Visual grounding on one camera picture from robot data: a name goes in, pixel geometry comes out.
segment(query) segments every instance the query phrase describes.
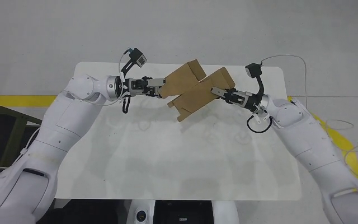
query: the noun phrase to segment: black cable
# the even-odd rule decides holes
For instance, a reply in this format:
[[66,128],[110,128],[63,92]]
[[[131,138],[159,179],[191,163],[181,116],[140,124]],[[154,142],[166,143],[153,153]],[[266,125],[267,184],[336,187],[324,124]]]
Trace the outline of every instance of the black cable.
[[256,79],[257,79],[258,86],[259,86],[258,93],[257,93],[256,95],[259,96],[259,97],[262,97],[262,96],[263,96],[263,92],[264,92],[264,87],[263,87],[263,83],[262,83],[261,77],[260,77],[260,76],[257,76]]
[[249,125],[249,121],[250,121],[252,118],[253,118],[253,115],[251,115],[251,117],[250,117],[249,119],[247,119],[246,125],[247,125],[248,129],[250,129],[251,132],[254,132],[254,133],[256,133],[256,134],[261,134],[261,133],[266,132],[266,131],[271,127],[271,125],[272,125],[272,117],[270,116],[270,123],[269,123],[268,127],[267,127],[265,130],[256,131],[256,130],[252,129],[252,128],[250,127],[250,125]]
[[128,96],[128,102],[126,104],[126,98],[123,99],[123,104],[122,104],[122,111],[123,113],[128,113],[128,108],[129,108],[129,104],[130,104],[130,96]]

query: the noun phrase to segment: white cable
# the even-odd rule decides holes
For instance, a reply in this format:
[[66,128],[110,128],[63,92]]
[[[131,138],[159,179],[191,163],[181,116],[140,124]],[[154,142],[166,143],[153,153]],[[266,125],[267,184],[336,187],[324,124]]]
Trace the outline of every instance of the white cable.
[[84,101],[84,102],[88,102],[88,103],[90,103],[90,104],[93,104],[93,105],[97,105],[97,106],[110,106],[110,105],[113,105],[113,104],[115,104],[116,102],[118,102],[118,101],[122,101],[122,99],[123,99],[123,89],[124,89],[124,85],[123,85],[123,80],[122,80],[122,75],[121,75],[121,61],[122,61],[122,58],[123,58],[123,56],[125,55],[125,53],[124,54],[122,54],[122,56],[121,56],[121,58],[119,59],[119,62],[118,62],[118,71],[119,71],[119,79],[120,79],[120,81],[121,81],[121,94],[119,95],[119,97],[115,100],[115,101],[113,101],[113,102],[111,102],[111,103],[109,103],[109,104],[97,104],[97,103],[95,103],[95,102],[90,102],[90,101],[88,101],[88,100],[82,100],[79,96],[77,96],[76,94],[74,94],[74,93],[71,93],[71,92],[68,92],[69,94],[71,94],[72,96],[74,96],[75,98],[77,98],[78,100],[82,100],[82,101]]
[[30,137],[30,139],[29,139],[29,141],[27,141],[27,144],[26,144],[26,146],[25,146],[26,149],[29,148],[29,144],[30,144],[32,138],[35,136],[35,134],[36,134],[39,130],[40,130],[40,128],[36,129],[36,131],[33,132],[33,134],[31,135],[31,137]]
[[25,148],[23,148],[23,149],[20,151],[20,155],[15,159],[15,161],[14,161],[12,164],[14,164],[15,162],[17,162],[17,161],[21,158],[21,156],[27,152],[27,150],[29,149],[31,140],[33,139],[33,137],[35,136],[35,134],[36,134],[39,130],[40,130],[40,128],[36,129],[36,131],[33,132],[33,134],[31,135],[30,139],[27,141],[27,144],[26,144]]
[[300,57],[300,56],[297,56],[297,55],[293,55],[293,54],[278,54],[278,55],[274,55],[274,56],[270,56],[270,57],[267,57],[267,58],[264,58],[263,60],[261,60],[261,64],[264,60],[267,60],[269,58],[275,58],[275,57],[283,57],[283,56],[290,56],[290,57],[296,57],[296,58],[299,58],[302,60],[302,62],[304,63],[304,93],[305,93],[305,98],[306,98],[306,103],[305,103],[305,106],[307,108],[307,64],[306,64],[306,61]]

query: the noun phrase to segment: cardboard box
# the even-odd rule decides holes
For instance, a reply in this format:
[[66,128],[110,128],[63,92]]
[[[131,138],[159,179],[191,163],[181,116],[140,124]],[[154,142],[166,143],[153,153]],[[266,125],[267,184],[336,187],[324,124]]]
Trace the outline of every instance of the cardboard box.
[[170,108],[173,106],[176,107],[180,113],[177,120],[181,122],[195,111],[218,98],[217,95],[211,93],[211,88],[213,87],[223,90],[235,87],[235,82],[226,68],[221,68],[209,75],[196,86],[184,92],[167,105]]
[[182,65],[169,74],[165,80],[166,84],[159,89],[163,99],[168,96],[177,96],[193,88],[206,74],[197,60]]

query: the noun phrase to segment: black panel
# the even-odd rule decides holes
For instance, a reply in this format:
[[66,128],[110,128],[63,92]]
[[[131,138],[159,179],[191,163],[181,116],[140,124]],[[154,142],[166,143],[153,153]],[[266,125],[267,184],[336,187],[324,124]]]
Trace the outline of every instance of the black panel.
[[214,224],[210,200],[157,200],[153,224]]

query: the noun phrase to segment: silver joint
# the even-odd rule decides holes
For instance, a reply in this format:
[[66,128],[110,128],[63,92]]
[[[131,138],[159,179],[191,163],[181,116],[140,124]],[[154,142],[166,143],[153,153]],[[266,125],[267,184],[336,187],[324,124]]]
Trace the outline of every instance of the silver joint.
[[116,100],[118,98],[116,95],[115,80],[116,76],[111,76],[107,80],[107,92],[111,100]]

